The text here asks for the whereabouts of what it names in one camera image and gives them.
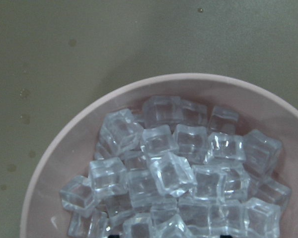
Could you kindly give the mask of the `pink bowl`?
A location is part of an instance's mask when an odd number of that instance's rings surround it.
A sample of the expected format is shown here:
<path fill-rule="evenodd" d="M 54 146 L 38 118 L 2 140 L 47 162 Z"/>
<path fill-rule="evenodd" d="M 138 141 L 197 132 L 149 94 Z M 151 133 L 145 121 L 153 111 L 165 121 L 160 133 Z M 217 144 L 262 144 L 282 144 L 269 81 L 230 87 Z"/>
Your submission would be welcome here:
<path fill-rule="evenodd" d="M 104 116 L 121 108 L 140 108 L 152 95 L 175 95 L 209 107 L 239 112 L 238 132 L 256 128 L 282 141 L 274 177 L 292 189 L 281 220 L 281 237 L 298 238 L 298 110 L 253 84 L 227 76 L 179 73 L 140 80 L 92 103 L 75 116 L 43 154 L 27 189 L 20 237 L 64 238 L 71 215 L 61 205 L 59 190 L 72 177 L 86 174 Z"/>

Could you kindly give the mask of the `clear ice cubes pile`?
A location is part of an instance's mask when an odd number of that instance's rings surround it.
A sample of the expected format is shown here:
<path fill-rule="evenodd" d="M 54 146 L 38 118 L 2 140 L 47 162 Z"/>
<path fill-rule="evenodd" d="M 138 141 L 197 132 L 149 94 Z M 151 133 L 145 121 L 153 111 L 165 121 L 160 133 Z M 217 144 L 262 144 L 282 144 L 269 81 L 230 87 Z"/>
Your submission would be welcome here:
<path fill-rule="evenodd" d="M 87 176 L 60 190 L 72 238 L 278 238 L 290 188 L 282 143 L 178 96 L 106 115 Z"/>

